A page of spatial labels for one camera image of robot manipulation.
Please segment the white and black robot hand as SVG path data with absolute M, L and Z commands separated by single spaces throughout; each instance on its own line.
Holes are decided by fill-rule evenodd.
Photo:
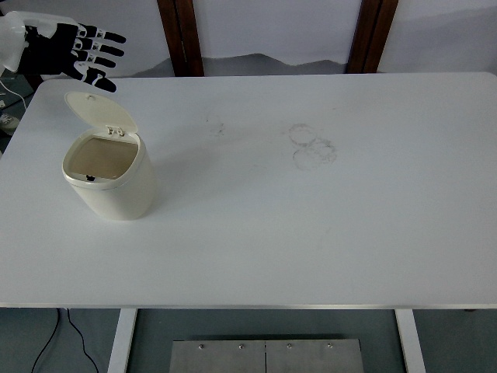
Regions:
M 115 92 L 105 68 L 124 56 L 126 37 L 70 17 L 11 11 L 1 17 L 1 66 L 22 75 L 61 75 Z

